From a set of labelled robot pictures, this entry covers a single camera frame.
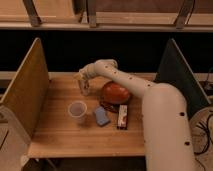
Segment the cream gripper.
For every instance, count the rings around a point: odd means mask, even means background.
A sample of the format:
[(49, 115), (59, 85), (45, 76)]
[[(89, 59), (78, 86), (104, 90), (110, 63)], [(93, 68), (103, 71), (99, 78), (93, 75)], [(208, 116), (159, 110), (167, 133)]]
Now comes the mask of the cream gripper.
[(73, 75), (74, 79), (76, 80), (89, 80), (93, 79), (97, 76), (97, 73), (95, 71), (95, 65), (94, 64), (87, 64), (82, 69), (79, 70), (79, 73), (76, 73)]

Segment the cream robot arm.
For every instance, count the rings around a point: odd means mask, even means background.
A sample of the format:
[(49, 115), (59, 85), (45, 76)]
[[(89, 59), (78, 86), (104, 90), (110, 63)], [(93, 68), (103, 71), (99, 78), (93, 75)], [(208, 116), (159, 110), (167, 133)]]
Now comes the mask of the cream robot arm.
[(74, 76), (87, 95), (88, 81), (103, 76), (142, 99), (143, 133), (147, 171), (196, 171), (187, 102), (168, 83), (154, 83), (117, 69), (113, 59), (87, 64)]

